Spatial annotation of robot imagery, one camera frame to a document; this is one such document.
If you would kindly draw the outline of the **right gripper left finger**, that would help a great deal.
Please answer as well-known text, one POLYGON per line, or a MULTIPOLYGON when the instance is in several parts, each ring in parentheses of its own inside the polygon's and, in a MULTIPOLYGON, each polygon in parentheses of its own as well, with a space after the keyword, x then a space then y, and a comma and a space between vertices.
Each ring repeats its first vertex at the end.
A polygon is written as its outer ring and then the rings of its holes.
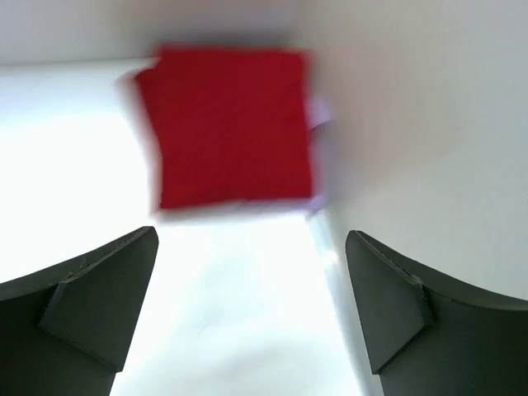
POLYGON ((1 284, 1 393, 108 395, 158 252, 152 226, 1 284))

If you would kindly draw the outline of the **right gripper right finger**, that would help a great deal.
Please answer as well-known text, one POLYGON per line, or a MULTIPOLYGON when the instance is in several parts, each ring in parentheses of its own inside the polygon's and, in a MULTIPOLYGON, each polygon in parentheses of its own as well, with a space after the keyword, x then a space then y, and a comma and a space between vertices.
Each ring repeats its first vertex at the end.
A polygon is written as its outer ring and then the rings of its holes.
POLYGON ((525 395, 527 303, 465 283, 361 231, 346 260, 386 395, 525 395))

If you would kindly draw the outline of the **red t shirt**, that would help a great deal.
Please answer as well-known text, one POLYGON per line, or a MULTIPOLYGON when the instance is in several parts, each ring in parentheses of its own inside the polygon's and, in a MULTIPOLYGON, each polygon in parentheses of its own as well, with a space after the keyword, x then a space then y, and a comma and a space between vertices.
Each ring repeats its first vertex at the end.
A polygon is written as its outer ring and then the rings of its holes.
POLYGON ((131 79, 158 142, 158 206, 314 194, 308 59, 285 49, 169 47, 131 79))

